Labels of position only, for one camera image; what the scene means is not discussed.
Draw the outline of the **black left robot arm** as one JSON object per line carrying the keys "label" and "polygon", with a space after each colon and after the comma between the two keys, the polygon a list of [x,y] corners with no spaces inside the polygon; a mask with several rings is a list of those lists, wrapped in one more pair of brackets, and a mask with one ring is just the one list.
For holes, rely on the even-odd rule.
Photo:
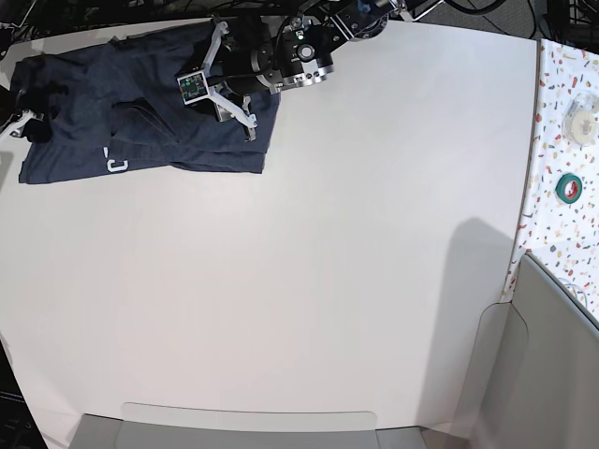
{"label": "black left robot arm", "polygon": [[396,0],[291,1],[281,19],[259,11],[231,18],[208,85],[237,95],[315,85],[334,71],[332,53],[380,35],[411,8]]}

